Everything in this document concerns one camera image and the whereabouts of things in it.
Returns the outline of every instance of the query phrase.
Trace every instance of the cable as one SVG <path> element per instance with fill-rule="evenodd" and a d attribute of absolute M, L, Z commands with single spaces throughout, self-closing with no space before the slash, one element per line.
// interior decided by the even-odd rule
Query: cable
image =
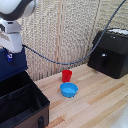
<path fill-rule="evenodd" d="M 38 52 L 34 51 L 33 49 L 31 49 L 30 47 L 28 47 L 28 46 L 26 46 L 26 45 L 23 45 L 23 47 L 26 47 L 27 49 L 31 50 L 31 51 L 34 52 L 35 54 L 37 54 L 37 55 L 43 57 L 44 59 L 46 59 L 46 60 L 48 60 L 48 61 L 50 61 L 50 62 L 56 63 L 56 64 L 70 65 L 70 64 L 79 63 L 79 62 L 83 61 L 84 59 L 86 59 L 88 56 L 90 56 L 90 55 L 92 54 L 92 52 L 96 49 L 96 47 L 97 47 L 97 45 L 99 44 L 100 40 L 102 39 L 104 33 L 106 32 L 106 30 L 107 30 L 107 28 L 108 28 L 110 22 L 112 21 L 112 19 L 114 18 L 115 14 L 118 12 L 118 10 L 121 8 L 121 6 L 122 6 L 125 2 L 126 2 L 126 0 L 124 0 L 124 1 L 119 5 L 119 7 L 116 9 L 116 11 L 113 13 L 113 15 L 111 16 L 110 20 L 108 21 L 108 23 L 107 23 L 107 25 L 106 25 L 104 31 L 102 32 L 102 34 L 101 34 L 99 40 L 97 41 L 97 43 L 96 43 L 96 45 L 94 46 L 94 48 L 92 49 L 92 51 L 91 51 L 87 56 L 85 56 L 84 58 L 82 58 L 82 59 L 80 59 L 80 60 L 78 60 L 78 61 L 71 62 L 71 63 L 55 62 L 55 61 L 53 61 L 53 60 L 48 59 L 47 57 L 44 57 L 43 55 L 39 54 Z"/>

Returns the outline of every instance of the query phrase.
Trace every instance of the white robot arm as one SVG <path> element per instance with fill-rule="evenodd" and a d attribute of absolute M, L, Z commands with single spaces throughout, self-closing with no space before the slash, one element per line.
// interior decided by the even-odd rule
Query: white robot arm
<path fill-rule="evenodd" d="M 35 12 L 38 0 L 0 0 L 0 45 L 9 52 L 22 50 L 22 30 L 16 21 Z"/>

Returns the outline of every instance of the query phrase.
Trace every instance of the blue bowl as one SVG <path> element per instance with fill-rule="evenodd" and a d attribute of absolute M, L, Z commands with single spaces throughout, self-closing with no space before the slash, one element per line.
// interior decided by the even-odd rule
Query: blue bowl
<path fill-rule="evenodd" d="M 66 82 L 60 85 L 61 94 L 65 97 L 74 97 L 78 91 L 78 87 L 70 82 Z"/>

